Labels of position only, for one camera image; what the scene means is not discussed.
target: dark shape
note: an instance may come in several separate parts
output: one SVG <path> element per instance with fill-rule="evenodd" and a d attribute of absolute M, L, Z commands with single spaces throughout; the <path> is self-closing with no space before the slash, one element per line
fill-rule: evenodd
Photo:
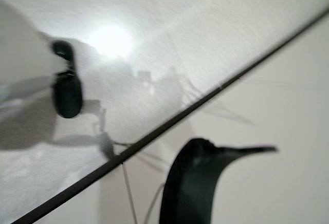
<path fill-rule="evenodd" d="M 216 147 L 205 139 L 190 140 L 172 164 L 163 190 L 160 224 L 210 224 L 218 178 L 243 156 L 276 151 L 275 147 Z"/>
<path fill-rule="evenodd" d="M 82 104 L 81 81 L 76 73 L 74 52 L 71 45 L 65 41 L 55 41 L 53 52 L 66 59 L 68 70 L 57 74 L 53 88 L 52 99 L 56 112 L 63 118 L 73 118 L 79 114 Z"/>

